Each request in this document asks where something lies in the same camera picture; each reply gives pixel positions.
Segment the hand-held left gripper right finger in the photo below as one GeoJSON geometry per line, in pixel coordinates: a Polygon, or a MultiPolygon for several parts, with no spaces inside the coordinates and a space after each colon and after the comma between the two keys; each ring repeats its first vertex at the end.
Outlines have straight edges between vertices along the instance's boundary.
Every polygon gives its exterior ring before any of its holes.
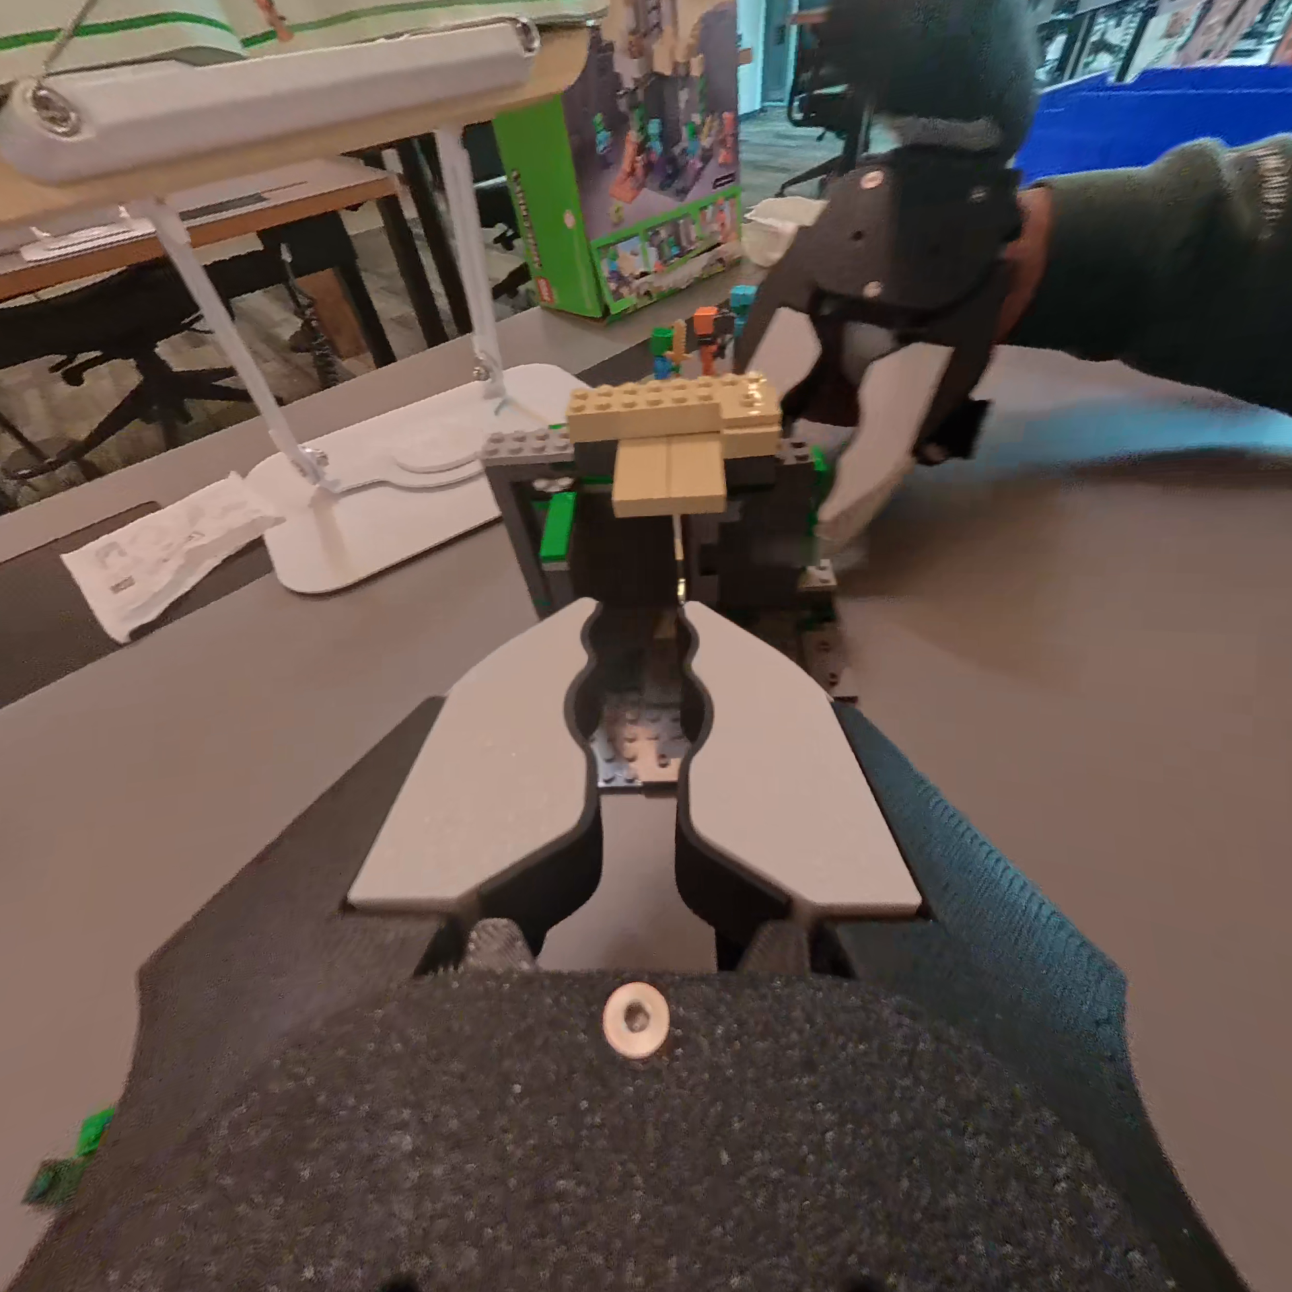
{"type": "Polygon", "coordinates": [[[787,924],[811,955],[823,928],[927,912],[838,706],[777,646],[697,600],[678,614],[686,739],[674,883],[734,967],[787,924]]]}

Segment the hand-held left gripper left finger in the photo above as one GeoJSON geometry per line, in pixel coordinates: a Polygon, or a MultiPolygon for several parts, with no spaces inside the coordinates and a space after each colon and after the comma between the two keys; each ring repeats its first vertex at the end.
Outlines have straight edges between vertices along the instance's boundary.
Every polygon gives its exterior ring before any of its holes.
{"type": "Polygon", "coordinates": [[[360,912],[507,919],[537,954],[602,873],[580,697],[601,605],[581,596],[449,689],[347,891],[360,912]]]}

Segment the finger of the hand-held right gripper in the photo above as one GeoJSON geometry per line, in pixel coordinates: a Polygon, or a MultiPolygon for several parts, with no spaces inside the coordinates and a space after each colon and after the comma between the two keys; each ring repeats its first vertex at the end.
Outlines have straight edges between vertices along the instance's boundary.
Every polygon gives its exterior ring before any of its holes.
{"type": "Polygon", "coordinates": [[[750,348],[749,371],[779,400],[783,429],[860,425],[860,324],[838,313],[814,320],[780,307],[750,348]]]}
{"type": "Polygon", "coordinates": [[[885,507],[915,465],[915,448],[954,350],[912,343],[874,359],[858,387],[858,426],[815,513],[818,550],[842,550],[885,507]]]}

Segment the toy brick building model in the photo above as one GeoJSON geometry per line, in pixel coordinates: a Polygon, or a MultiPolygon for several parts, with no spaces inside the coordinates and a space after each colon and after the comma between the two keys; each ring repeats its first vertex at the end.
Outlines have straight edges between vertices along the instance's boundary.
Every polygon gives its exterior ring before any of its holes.
{"type": "Polygon", "coordinates": [[[535,612],[602,607],[601,790],[676,782],[676,608],[707,605],[781,651],[833,700],[855,688],[837,580],[815,538],[823,448],[781,425],[760,374],[574,383],[563,410],[492,429],[483,467],[535,612]]]}

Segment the person's right forearm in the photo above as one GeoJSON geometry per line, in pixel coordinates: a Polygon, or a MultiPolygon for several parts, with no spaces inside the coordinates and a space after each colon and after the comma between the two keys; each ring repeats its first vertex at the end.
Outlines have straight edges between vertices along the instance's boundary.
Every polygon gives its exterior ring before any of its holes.
{"type": "Polygon", "coordinates": [[[997,344],[1118,362],[1290,412],[1290,137],[1188,141],[1149,165],[1041,179],[1038,291],[997,344]]]}

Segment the grey desk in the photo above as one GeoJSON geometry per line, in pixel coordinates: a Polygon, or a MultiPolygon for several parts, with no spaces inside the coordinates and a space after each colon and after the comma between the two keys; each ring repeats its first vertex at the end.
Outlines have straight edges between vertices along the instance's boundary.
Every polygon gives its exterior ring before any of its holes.
{"type": "MultiPolygon", "coordinates": [[[[999,350],[973,460],[841,580],[861,712],[1122,969],[1157,1133],[1289,1288],[1289,422],[999,350]]],[[[139,963],[534,622],[497,526],[321,600],[263,575],[2,709],[2,1284],[115,1102],[139,963]]]]}

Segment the person's right hand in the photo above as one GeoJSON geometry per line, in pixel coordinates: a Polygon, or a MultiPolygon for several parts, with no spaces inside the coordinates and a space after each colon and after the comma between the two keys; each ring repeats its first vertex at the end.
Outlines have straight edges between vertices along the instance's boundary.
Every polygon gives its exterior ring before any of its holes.
{"type": "Polygon", "coordinates": [[[1017,194],[1020,227],[1008,245],[1005,261],[1009,268],[1009,291],[1004,299],[997,342],[1008,340],[1038,291],[1047,261],[1053,225],[1053,194],[1049,186],[1034,184],[1017,194]]]}

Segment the black office chair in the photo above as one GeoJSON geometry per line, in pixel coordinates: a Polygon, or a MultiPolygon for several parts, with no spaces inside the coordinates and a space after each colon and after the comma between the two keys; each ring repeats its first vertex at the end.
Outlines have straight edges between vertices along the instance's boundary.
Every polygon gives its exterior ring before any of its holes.
{"type": "Polygon", "coordinates": [[[1,369],[52,359],[51,370],[68,386],[87,371],[129,362],[135,385],[82,440],[56,441],[53,451],[30,439],[8,416],[2,435],[17,451],[2,460],[2,483],[20,488],[74,468],[84,479],[100,475],[90,455],[133,422],[162,433],[166,448],[191,422],[193,402],[250,405],[253,397],[232,383],[231,366],[177,369],[158,352],[169,338],[192,330],[200,311],[172,266],[157,261],[129,266],[51,299],[2,308],[1,369]]]}
{"type": "Polygon", "coordinates": [[[847,74],[826,43],[825,28],[835,7],[838,3],[831,1],[796,3],[788,19],[794,48],[784,113],[790,125],[812,129],[819,140],[837,137],[841,149],[787,177],[775,191],[776,198],[808,182],[816,182],[815,195],[823,198],[835,177],[854,169],[862,145],[869,142],[869,110],[861,106],[847,74]]]}

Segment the blue plastic bin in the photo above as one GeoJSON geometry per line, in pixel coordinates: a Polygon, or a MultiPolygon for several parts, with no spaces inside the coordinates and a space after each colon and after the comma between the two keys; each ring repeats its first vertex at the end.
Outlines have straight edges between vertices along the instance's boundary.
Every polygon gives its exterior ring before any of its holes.
{"type": "Polygon", "coordinates": [[[1197,64],[1045,89],[1014,167],[1026,183],[1153,163],[1197,140],[1235,148],[1287,134],[1290,67],[1197,64]]]}

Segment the green toy set box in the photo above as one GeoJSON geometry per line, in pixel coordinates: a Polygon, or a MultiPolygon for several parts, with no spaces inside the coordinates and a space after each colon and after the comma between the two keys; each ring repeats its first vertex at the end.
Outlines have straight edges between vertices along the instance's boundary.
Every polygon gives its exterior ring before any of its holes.
{"type": "Polygon", "coordinates": [[[569,87],[492,121],[541,307],[632,313],[741,258],[737,5],[608,3],[569,87]]]}

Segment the white paper leaflet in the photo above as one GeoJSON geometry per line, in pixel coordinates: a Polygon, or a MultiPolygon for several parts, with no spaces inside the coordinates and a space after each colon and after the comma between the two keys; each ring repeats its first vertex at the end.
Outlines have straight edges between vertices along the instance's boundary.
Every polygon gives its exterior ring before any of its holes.
{"type": "Polygon", "coordinates": [[[231,472],[60,561],[106,636],[123,644],[285,519],[282,509],[231,472]]]}

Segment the wooden table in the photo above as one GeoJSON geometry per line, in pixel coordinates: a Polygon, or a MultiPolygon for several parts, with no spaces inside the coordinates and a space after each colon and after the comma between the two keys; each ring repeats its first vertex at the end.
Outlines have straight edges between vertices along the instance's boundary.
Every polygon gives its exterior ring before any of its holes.
{"type": "Polygon", "coordinates": [[[302,55],[56,75],[51,89],[76,118],[72,134],[40,122],[35,83],[22,82],[2,109],[2,225],[137,208],[185,286],[219,313],[165,198],[488,121],[551,97],[582,66],[585,28],[542,32],[534,54],[507,46],[511,32],[493,25],[302,55]]]}

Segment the green plastic leaf piece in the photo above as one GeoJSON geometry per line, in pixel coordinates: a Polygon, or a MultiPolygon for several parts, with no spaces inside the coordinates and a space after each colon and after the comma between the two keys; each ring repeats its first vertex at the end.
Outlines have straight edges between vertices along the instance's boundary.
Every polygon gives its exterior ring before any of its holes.
{"type": "Polygon", "coordinates": [[[22,1191],[24,1207],[55,1211],[74,1199],[115,1111],[113,1106],[92,1111],[79,1124],[68,1156],[40,1160],[22,1191]]]}

